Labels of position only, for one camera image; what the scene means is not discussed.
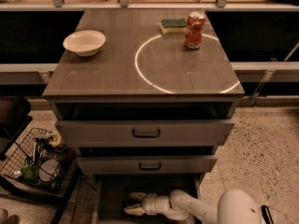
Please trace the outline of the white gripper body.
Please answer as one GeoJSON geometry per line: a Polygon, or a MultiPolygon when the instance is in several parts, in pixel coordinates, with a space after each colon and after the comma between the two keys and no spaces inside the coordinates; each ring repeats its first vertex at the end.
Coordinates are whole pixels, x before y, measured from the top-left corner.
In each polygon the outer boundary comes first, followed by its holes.
{"type": "Polygon", "coordinates": [[[157,211],[155,207],[157,194],[156,193],[149,193],[142,201],[142,208],[146,215],[148,216],[156,216],[157,211]]]}

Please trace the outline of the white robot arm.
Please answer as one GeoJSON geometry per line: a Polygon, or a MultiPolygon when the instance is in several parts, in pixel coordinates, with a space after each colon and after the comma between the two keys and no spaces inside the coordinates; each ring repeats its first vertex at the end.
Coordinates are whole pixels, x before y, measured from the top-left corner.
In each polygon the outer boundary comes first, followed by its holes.
{"type": "Polygon", "coordinates": [[[269,208],[266,205],[259,207],[241,189],[223,192],[217,206],[204,203],[180,189],[169,195],[133,192],[130,197],[138,203],[123,209],[128,215],[164,215],[185,224],[193,224],[195,218],[203,224],[274,224],[269,208]]]}

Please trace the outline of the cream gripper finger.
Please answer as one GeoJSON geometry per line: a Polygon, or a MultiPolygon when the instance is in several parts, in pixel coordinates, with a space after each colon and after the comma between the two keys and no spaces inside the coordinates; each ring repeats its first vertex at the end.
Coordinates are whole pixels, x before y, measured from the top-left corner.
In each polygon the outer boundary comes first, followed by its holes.
{"type": "Polygon", "coordinates": [[[143,206],[140,203],[125,207],[123,211],[132,216],[143,216],[145,214],[143,206]]]}
{"type": "Polygon", "coordinates": [[[147,194],[144,193],[144,192],[132,192],[132,193],[129,194],[129,196],[132,199],[135,199],[139,202],[142,202],[147,197],[147,194]]]}

